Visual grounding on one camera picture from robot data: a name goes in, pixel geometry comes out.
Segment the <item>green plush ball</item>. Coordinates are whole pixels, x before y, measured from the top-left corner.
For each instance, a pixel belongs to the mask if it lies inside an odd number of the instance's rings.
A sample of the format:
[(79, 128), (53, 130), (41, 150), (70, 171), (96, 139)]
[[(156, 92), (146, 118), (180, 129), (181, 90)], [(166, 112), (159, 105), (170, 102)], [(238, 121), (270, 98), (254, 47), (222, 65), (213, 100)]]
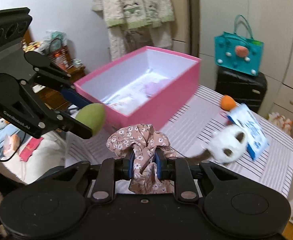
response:
[(80, 109), (75, 119), (89, 127), (92, 135), (95, 136), (105, 123), (106, 114), (104, 105), (101, 103), (91, 103)]

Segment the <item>pink floral scrunchie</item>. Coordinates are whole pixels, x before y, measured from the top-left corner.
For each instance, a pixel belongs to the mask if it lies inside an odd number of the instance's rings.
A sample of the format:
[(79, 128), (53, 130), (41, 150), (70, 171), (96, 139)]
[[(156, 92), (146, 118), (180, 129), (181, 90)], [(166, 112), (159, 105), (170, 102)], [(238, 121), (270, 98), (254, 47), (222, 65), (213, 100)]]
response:
[(119, 129), (110, 135), (106, 147), (118, 157), (134, 154), (133, 178), (129, 190), (137, 194), (172, 193), (173, 186), (168, 180), (157, 178), (158, 168), (153, 161), (160, 149), (166, 158), (176, 157), (168, 137), (155, 130), (151, 124), (138, 124)]

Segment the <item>white brown plush toy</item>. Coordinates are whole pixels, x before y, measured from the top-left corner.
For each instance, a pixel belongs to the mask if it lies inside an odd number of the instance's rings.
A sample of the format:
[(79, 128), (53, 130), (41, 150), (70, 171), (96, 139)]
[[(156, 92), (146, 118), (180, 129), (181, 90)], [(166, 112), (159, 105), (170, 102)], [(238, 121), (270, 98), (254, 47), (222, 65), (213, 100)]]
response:
[(228, 125), (221, 131), (213, 132), (208, 143), (195, 142), (187, 151), (187, 158), (212, 160), (218, 164), (237, 161), (246, 152), (247, 134), (237, 125)]

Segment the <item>orange plush ball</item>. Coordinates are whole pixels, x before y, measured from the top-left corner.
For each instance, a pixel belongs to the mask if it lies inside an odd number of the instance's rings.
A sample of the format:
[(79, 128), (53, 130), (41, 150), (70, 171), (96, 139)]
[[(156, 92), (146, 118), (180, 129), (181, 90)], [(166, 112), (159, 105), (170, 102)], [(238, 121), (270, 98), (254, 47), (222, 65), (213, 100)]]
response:
[(236, 101), (228, 96), (228, 95), (224, 95), (222, 98), (221, 98), (221, 101), (220, 101), (220, 107), (224, 110), (224, 111), (228, 111), (230, 112), (232, 109), (234, 109), (236, 107)]

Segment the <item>blue wet wipes pack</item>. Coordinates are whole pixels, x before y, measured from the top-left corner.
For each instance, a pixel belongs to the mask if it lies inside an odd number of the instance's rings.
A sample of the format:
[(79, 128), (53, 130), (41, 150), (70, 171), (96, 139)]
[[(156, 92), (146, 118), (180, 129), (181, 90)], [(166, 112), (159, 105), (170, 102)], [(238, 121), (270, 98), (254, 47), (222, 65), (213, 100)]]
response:
[(242, 103), (230, 111), (228, 119), (245, 130), (248, 137), (247, 151), (252, 160), (257, 160), (267, 148), (268, 141), (251, 110)]

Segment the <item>purple plush toy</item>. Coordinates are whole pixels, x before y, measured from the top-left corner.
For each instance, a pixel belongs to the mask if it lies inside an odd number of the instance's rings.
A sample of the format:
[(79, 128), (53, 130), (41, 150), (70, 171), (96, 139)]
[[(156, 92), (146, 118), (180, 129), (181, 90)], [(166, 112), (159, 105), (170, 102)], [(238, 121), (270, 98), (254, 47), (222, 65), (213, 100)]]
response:
[(152, 81), (149, 83), (146, 83), (144, 85), (144, 92), (148, 98), (151, 98), (155, 94), (157, 94), (159, 91), (161, 91), (168, 83), (170, 83), (170, 79), (161, 79), (157, 82)]

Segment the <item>orange drink bottle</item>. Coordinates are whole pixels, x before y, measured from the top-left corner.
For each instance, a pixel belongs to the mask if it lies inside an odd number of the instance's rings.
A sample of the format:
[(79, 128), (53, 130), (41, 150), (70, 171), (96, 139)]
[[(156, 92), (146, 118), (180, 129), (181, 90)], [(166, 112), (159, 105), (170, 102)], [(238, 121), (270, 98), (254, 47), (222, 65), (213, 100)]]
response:
[(64, 64), (63, 58), (61, 56), (61, 53), (54, 54), (55, 56), (55, 64), (61, 68), (62, 70), (66, 70), (66, 66)]

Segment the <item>wooden side cabinet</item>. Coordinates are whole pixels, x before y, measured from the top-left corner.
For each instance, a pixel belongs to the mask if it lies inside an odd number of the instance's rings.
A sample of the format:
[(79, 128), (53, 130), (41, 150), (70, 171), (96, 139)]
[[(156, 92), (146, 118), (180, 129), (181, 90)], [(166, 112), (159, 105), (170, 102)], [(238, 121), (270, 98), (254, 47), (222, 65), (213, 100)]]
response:
[[(48, 41), (48, 49), (45, 42), (34, 42), (31, 38), (31, 31), (27, 30), (22, 39), (22, 49), (28, 59), (39, 60), (33, 64), (35, 76), (31, 78), (34, 92), (51, 109), (65, 111), (72, 105), (64, 99), (60, 91), (63, 88), (75, 89), (73, 83), (85, 76), (85, 66), (75, 66), (72, 63), (68, 46), (63, 44), (63, 37), (60, 35)], [(55, 64), (54, 54), (61, 53), (66, 70), (62, 70)]]

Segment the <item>white printed paper sheet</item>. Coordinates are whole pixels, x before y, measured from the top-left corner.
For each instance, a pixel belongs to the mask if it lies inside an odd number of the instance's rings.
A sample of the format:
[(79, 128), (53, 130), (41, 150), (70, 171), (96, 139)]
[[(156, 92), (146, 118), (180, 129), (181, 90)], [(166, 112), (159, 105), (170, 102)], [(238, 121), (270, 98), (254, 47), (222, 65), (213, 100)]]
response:
[(109, 97), (104, 98), (102, 102), (123, 115), (130, 115), (150, 99), (144, 92), (144, 85), (161, 79), (168, 78), (154, 72), (146, 73)]

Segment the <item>pink cardboard box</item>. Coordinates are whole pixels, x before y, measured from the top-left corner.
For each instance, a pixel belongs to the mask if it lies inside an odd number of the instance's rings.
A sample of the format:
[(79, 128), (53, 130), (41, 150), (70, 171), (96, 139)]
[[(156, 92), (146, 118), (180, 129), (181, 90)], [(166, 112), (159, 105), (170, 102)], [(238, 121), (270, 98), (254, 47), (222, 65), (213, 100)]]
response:
[(160, 129), (197, 90), (200, 65), (197, 57), (145, 46), (87, 74), (74, 86), (91, 102), (104, 104), (110, 128), (152, 124)]

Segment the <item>white knitted pajama jacket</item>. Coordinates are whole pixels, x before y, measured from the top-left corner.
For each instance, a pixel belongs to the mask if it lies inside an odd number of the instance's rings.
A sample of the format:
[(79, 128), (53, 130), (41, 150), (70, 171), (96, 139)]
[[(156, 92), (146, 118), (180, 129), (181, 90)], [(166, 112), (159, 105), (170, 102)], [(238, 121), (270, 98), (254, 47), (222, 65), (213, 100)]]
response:
[(175, 20), (171, 0), (93, 0), (92, 10), (102, 12), (107, 27), (158, 28)]

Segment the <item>black suitcase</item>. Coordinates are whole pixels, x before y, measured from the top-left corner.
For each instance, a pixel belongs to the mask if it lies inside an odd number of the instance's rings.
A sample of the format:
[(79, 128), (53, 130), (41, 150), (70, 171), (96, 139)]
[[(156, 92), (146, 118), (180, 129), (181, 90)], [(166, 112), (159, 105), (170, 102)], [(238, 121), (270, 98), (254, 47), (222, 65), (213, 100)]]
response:
[(219, 67), (215, 91), (246, 104), (251, 111), (258, 113), (267, 92), (267, 80), (262, 73), (251, 76)]

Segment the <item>teal felt handbag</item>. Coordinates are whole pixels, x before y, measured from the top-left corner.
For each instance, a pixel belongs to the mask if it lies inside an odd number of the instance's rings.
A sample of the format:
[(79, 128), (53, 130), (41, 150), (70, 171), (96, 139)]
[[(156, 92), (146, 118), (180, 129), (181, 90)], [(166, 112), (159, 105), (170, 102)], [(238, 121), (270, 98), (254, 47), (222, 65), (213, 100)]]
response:
[[(243, 23), (249, 38), (237, 34), (238, 25)], [(237, 72), (257, 76), (264, 52), (264, 42), (253, 37), (249, 22), (243, 15), (236, 15), (232, 33), (214, 37), (215, 64)]]

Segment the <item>beige wooden wardrobe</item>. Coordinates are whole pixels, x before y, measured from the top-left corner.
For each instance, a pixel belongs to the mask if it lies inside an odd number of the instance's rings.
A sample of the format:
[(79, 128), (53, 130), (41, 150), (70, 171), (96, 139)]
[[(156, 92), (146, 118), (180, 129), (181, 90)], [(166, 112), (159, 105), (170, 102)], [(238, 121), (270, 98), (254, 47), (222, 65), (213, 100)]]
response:
[(236, 31), (264, 43), (259, 70), (267, 92), (258, 113), (293, 120), (293, 0), (172, 0), (175, 51), (202, 60), (200, 84), (215, 88), (214, 38)]

